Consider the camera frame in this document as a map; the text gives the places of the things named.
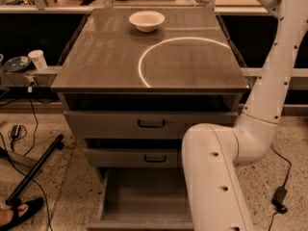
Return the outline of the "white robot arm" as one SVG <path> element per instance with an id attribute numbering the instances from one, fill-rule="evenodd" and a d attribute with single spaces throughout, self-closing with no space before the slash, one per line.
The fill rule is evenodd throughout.
<path id="1" fill-rule="evenodd" d="M 233 127 L 202 123 L 182 141 L 194 231 L 253 231 L 235 167 L 269 150 L 282 114 L 299 46 L 308 30 L 308 0 L 256 0 L 278 19 L 274 43 Z"/>

